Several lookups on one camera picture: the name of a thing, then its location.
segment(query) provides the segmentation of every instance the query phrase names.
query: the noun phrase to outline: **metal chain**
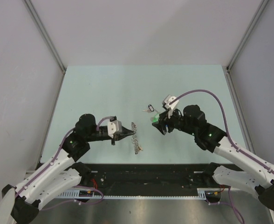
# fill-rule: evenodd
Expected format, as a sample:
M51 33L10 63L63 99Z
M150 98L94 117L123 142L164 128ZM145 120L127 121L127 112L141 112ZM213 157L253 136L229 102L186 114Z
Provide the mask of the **metal chain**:
M136 136L137 126L135 125L134 122L132 122L131 126L132 126L132 131L135 132L135 134L132 135L132 143L134 145L135 155L137 155L140 151L143 151L143 149L141 148L137 140L137 136Z

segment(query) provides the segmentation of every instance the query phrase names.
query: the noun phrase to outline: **robotic arm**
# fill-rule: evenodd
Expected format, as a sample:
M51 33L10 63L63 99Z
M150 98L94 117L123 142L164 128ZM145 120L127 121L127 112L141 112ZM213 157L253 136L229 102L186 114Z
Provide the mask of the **robotic arm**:
M89 151L89 142L111 140L115 145L115 141L133 134L116 117L111 117L107 126L97 126L92 114L82 115L56 153L30 177L17 184L12 217L19 224L28 224L57 195L80 183L87 183L91 170L77 161ZM7 185L2 190L3 196L11 188L14 187Z
M228 131L224 132L209 124L199 106L186 106L182 114L176 109L177 104L176 97L168 96L163 101L166 111L161 113L158 121L152 125L163 135L171 133L174 129L193 135L195 143L201 149L228 159L244 171L238 172L211 163L204 171L207 183L216 182L246 191L274 210L274 165L238 146L230 138Z

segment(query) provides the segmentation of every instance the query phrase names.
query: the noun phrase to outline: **white tabletop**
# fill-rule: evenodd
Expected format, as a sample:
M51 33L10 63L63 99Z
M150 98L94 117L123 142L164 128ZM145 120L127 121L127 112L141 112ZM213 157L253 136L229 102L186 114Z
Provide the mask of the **white tabletop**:
M117 141L91 142L91 149L80 159L85 163L156 163L194 164L230 163L201 150L194 137L174 130L163 136L151 125L153 113L142 112L152 104L163 112L162 100L194 89L215 93L223 104L232 138L245 146L225 76L220 65L153 65L153 66L70 66L51 122L41 162L58 149L65 133L79 117L91 113L98 122L102 117L117 116L122 125L137 125L137 139L143 148L135 155L131 137ZM207 121L224 130L217 101L206 93L193 93L180 99L178 109L199 105Z

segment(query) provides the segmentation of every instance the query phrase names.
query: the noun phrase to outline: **silver chain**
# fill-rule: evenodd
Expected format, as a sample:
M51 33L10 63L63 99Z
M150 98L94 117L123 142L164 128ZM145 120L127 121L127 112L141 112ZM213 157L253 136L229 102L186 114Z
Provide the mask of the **silver chain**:
M136 136L137 126L135 125L134 122L132 122L131 126L132 126L132 131L135 132L135 134L132 136L132 143L134 145L135 155L137 155L143 149L141 148L141 146L139 145L138 140L137 140L137 136Z

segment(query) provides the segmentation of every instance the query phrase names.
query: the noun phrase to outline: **gray floor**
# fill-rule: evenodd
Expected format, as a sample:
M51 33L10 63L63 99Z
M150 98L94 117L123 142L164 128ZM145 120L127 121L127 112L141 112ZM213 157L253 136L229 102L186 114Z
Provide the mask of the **gray floor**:
M246 224L272 224L269 211L242 191L234 191L235 206ZM222 197L228 202L227 192ZM51 201L48 206L61 202ZM68 203L42 211L32 224L238 224L225 205L208 206L200 200L105 200L97 205Z

